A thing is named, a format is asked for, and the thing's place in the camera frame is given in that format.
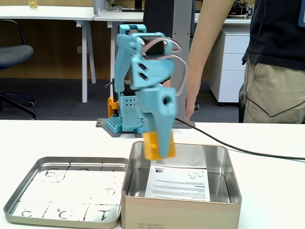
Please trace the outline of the person's hand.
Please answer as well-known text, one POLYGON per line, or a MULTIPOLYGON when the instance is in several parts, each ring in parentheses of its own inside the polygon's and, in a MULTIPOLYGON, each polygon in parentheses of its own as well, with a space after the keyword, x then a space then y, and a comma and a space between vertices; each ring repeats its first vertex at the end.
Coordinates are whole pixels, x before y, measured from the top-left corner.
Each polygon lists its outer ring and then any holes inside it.
POLYGON ((194 113, 196 98, 199 93, 200 85, 197 81, 191 80, 187 85, 186 102, 185 102, 185 122, 189 122, 194 113))

